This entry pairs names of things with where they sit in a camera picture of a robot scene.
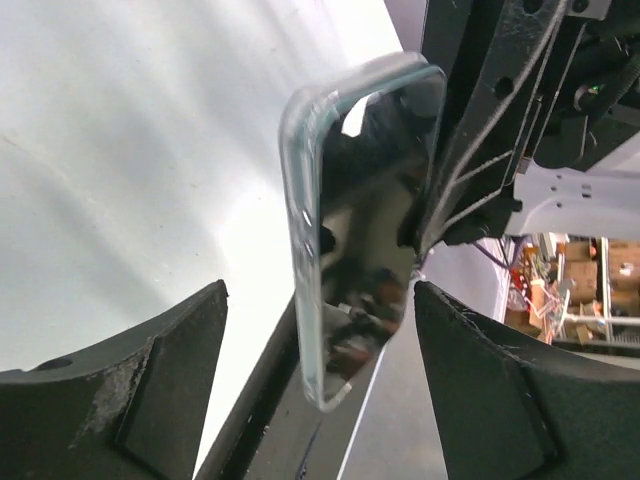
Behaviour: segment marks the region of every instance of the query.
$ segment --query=white wall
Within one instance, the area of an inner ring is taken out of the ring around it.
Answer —
[[[200,462],[292,292],[285,102],[398,49],[382,0],[2,2],[0,369],[223,278]]]

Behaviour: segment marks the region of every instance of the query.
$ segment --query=scuff mark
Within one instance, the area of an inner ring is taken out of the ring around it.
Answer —
[[[505,355],[506,357],[512,360],[515,360],[517,362],[522,362],[527,365],[530,364],[530,362],[522,359],[518,355],[515,355],[512,352],[510,352],[508,349],[504,348],[504,345],[497,344],[493,340],[491,340],[489,337],[487,337],[486,334],[482,331],[482,329],[476,324],[476,322],[474,322],[471,318],[469,318],[469,316],[480,315],[478,312],[471,310],[470,308],[462,304],[459,304],[459,307],[453,305],[449,300],[447,294],[440,289],[430,288],[430,290],[432,294],[435,294],[437,297],[439,297],[440,301],[448,307],[449,312],[453,312],[453,313],[450,313],[452,316],[452,320],[455,322],[462,321],[464,325],[466,325],[468,328],[474,331],[476,336],[485,345],[489,346],[490,348],[497,349],[503,355]]]
[[[9,137],[7,137],[5,134],[2,134],[2,140],[4,140],[6,143],[8,143],[9,145],[11,145],[12,147],[15,147],[17,149],[20,149],[20,145],[18,145],[16,142],[14,142],[13,140],[11,140]]]
[[[91,409],[68,448],[75,448],[88,432],[102,432],[124,412],[146,369],[153,345],[153,339],[150,340],[135,355],[99,374],[103,378],[103,383],[93,397]]]
[[[316,429],[313,431],[313,434],[311,435],[311,439],[307,444],[307,448],[304,451],[304,456],[302,457],[302,461],[300,462],[298,471],[296,472],[296,476],[295,476],[296,480],[304,480],[305,478],[307,478],[307,473],[308,473],[307,462],[309,460],[309,456],[311,454],[311,449],[313,448],[313,444],[315,443],[316,438],[318,436],[318,432],[320,431],[320,425],[322,425],[322,421],[318,422],[318,425],[316,425]]]

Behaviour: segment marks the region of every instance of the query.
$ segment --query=cardboard box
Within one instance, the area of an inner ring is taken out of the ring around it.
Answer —
[[[522,327],[518,327],[517,330],[533,338],[538,338],[538,336],[542,332],[542,330],[540,330],[538,327],[534,327],[533,325],[524,325]]]
[[[591,242],[569,242],[564,247],[567,262],[586,262],[591,260]]]
[[[567,262],[565,267],[565,278],[575,282],[571,288],[571,302],[579,304],[593,301],[598,288],[597,262]]]
[[[609,278],[616,290],[638,290],[640,286],[640,244],[615,242],[609,245]]]
[[[517,312],[515,310],[510,310],[507,308],[507,311],[504,314],[504,324],[519,329],[529,323],[529,312]]]
[[[531,304],[535,307],[531,308],[529,313],[529,325],[540,330],[544,330],[544,316],[542,318],[536,315],[536,311],[540,312],[547,303],[547,295],[540,283],[531,283]]]
[[[609,250],[624,250],[629,248],[640,248],[640,242],[629,242],[627,240],[609,240]]]
[[[576,325],[576,334],[578,335],[578,341],[582,345],[593,340],[593,332],[584,324]]]
[[[637,291],[614,290],[611,292],[611,306],[626,311],[630,316],[640,314],[640,295]]]
[[[567,313],[572,315],[584,315],[587,317],[602,317],[602,304],[596,300],[589,303],[570,305]]]

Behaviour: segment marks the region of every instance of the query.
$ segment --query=black plastic part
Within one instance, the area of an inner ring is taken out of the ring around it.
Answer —
[[[429,4],[425,32],[442,21],[431,17],[436,4],[439,2]],[[529,88],[535,87],[537,80],[532,80],[531,75],[537,76],[536,68],[544,66],[548,42],[557,32],[564,6],[559,0],[546,1],[539,10],[528,14],[521,2],[473,2],[449,77],[439,155],[433,181],[425,187],[419,228],[423,234],[416,249],[430,248],[442,238],[444,230],[499,195],[508,183],[506,173],[515,171],[515,167],[511,165],[514,159],[506,154],[525,132],[511,128],[509,122],[505,127],[509,139],[505,151],[502,141],[497,140],[500,132],[492,130],[510,109],[525,116],[535,112],[532,96],[518,95],[535,91]],[[442,37],[439,42],[425,42],[426,57],[431,58],[431,52],[435,55],[444,48],[443,42]],[[498,166],[503,158],[508,159]]]
[[[304,398],[291,302],[196,480],[336,478],[372,367],[335,411],[319,412]]]
[[[614,119],[601,120],[591,131],[597,144],[585,151],[582,158],[572,163],[571,168],[586,172],[620,145],[638,133],[638,126]]]
[[[499,196],[449,228],[442,240],[451,246],[476,242],[482,238],[502,238],[511,215],[521,211],[522,206],[520,200],[513,198],[513,185],[508,185]]]
[[[191,479],[226,297],[219,281],[101,343],[0,373],[0,478]]]
[[[606,118],[640,128],[640,92],[632,89],[611,108]]]
[[[549,135],[544,137],[544,134],[548,133],[547,124],[556,106],[560,88],[565,81],[576,49],[582,38],[585,23],[585,19],[582,18],[567,17],[564,19],[560,25],[556,42],[553,44],[549,57],[548,67],[544,72],[540,84],[540,95],[542,97],[540,115],[533,125],[525,155],[534,158],[536,163],[545,168],[561,168],[562,166],[566,166],[567,162],[575,162],[579,158],[579,155],[582,155],[584,128],[582,131],[577,132],[577,138],[571,136],[574,132],[567,131],[557,132],[555,136]],[[578,142],[578,147],[574,149],[573,153],[564,152],[566,149],[563,149],[563,154],[558,155],[557,150],[554,151],[554,149],[557,148],[556,143],[559,141]],[[555,153],[549,155],[545,153],[545,151],[539,151],[541,147],[544,150],[548,144],[552,145],[548,147],[547,150]]]
[[[614,0],[607,18],[590,25],[589,32],[602,37],[637,35],[640,33],[639,7],[636,2]]]
[[[589,129],[592,129],[618,104],[640,77],[640,53],[634,53],[606,88],[600,93],[589,110]]]
[[[640,471],[640,371],[546,345],[434,285],[415,290],[451,480],[598,480]]]
[[[438,65],[447,78],[450,78],[460,51],[463,48],[468,48],[464,42],[464,34],[472,14],[474,0],[428,1],[426,3],[427,16],[424,24],[421,25],[421,52],[431,63]],[[447,39],[447,47],[438,48],[437,45],[442,45],[444,38]]]
[[[571,167],[577,164],[589,146],[592,137],[587,131],[587,117],[573,117],[563,119],[558,131],[554,135],[542,138],[536,151],[536,163],[548,169]]]

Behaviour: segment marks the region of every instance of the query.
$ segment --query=black cable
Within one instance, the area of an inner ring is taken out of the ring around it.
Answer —
[[[482,253],[485,257],[487,257],[489,260],[491,260],[493,263],[495,263],[499,267],[502,267],[505,270],[511,270],[511,268],[513,268],[513,266],[516,264],[516,261],[520,257],[520,254],[524,250],[525,244],[527,243],[527,240],[529,240],[529,238],[530,238],[529,235],[519,237],[513,249],[513,258],[511,260],[505,261],[504,263],[501,262],[499,259],[497,259],[489,250],[484,248],[479,241],[472,242],[471,245],[476,247],[480,251],[480,253]]]
[[[500,251],[502,252],[502,260],[505,264],[509,265],[511,262],[509,261],[509,255],[507,255],[507,249],[504,245],[504,237],[498,239],[498,245],[500,246]]]
[[[613,80],[605,85],[593,100],[587,120],[589,130],[605,117],[609,109],[620,101],[639,77],[640,54],[634,53],[622,67],[622,71],[614,76]]]

